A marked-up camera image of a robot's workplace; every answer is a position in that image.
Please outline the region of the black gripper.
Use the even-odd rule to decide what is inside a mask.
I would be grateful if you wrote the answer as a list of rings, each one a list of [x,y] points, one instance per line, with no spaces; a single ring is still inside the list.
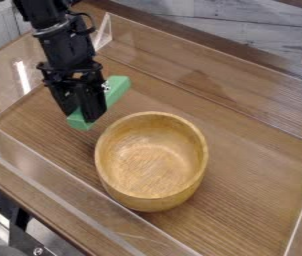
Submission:
[[[94,60],[95,48],[85,14],[40,14],[32,26],[46,61],[38,64],[44,83],[65,113],[81,107],[86,122],[95,122],[107,111],[102,65]]]

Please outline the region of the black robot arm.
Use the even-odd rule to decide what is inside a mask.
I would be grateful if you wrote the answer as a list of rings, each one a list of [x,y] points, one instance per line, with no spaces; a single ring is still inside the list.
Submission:
[[[90,14],[71,10],[73,0],[12,0],[23,20],[31,23],[46,61],[36,68],[43,82],[63,111],[70,116],[81,110],[86,122],[95,122],[107,111],[102,74],[95,61],[91,34],[83,17]]]

